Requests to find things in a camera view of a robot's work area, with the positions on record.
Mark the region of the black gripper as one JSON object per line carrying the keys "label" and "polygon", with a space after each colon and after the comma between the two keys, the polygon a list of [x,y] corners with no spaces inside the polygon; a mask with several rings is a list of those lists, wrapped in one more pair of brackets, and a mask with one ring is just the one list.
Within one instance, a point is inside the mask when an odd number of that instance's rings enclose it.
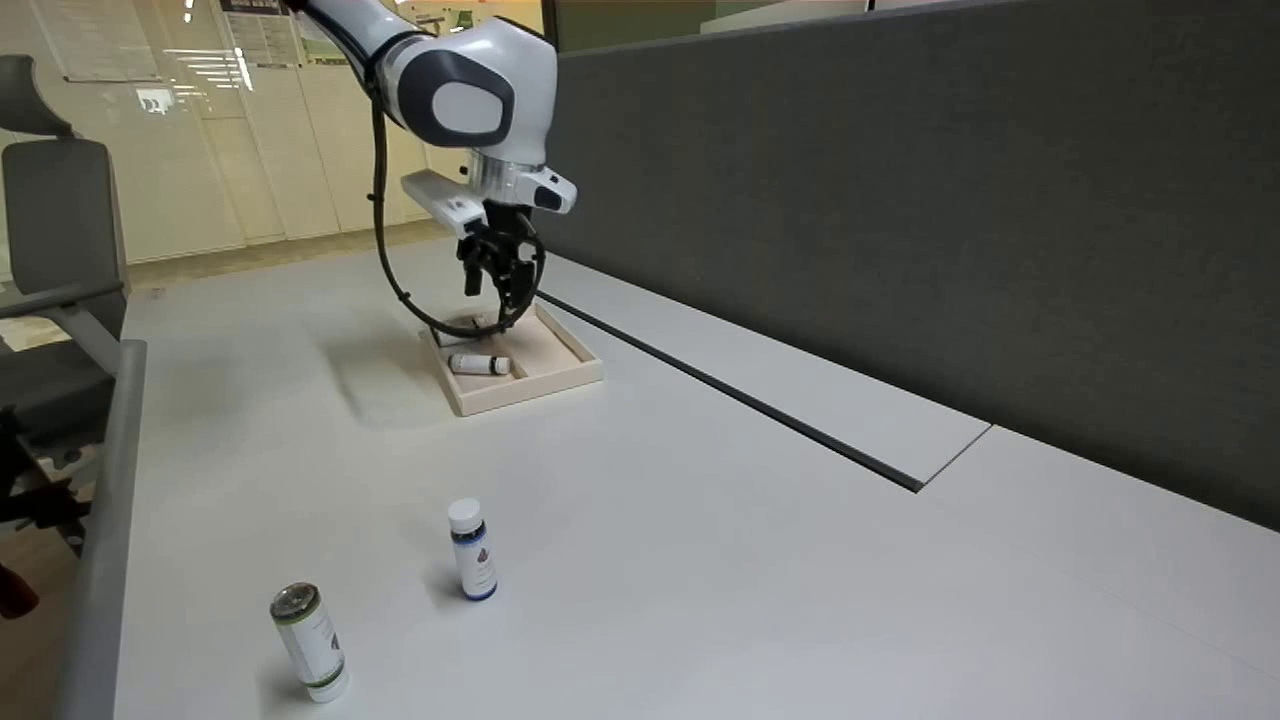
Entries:
{"label": "black gripper", "polygon": [[464,296],[481,296],[481,276],[512,279],[502,296],[507,323],[533,307],[545,244],[529,206],[493,203],[486,220],[454,244],[454,258],[464,263]]}

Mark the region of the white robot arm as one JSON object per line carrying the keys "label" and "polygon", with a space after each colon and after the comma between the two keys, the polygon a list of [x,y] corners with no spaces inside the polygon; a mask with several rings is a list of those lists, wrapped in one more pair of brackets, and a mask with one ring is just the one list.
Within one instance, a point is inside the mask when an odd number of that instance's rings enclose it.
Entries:
{"label": "white robot arm", "polygon": [[387,244],[377,244],[391,296],[448,334],[507,331],[533,307],[545,276],[545,244],[533,214],[568,214],[574,203],[574,183],[547,162],[555,48],[515,20],[481,20],[452,35],[426,35],[384,0],[283,0],[283,8],[339,48],[373,104],[373,222],[384,222],[387,190],[384,125],[473,156],[467,179],[423,169],[406,171],[399,187],[454,234],[464,290],[476,296],[481,279],[493,279],[494,320],[448,323],[426,316],[397,279],[384,257]]}

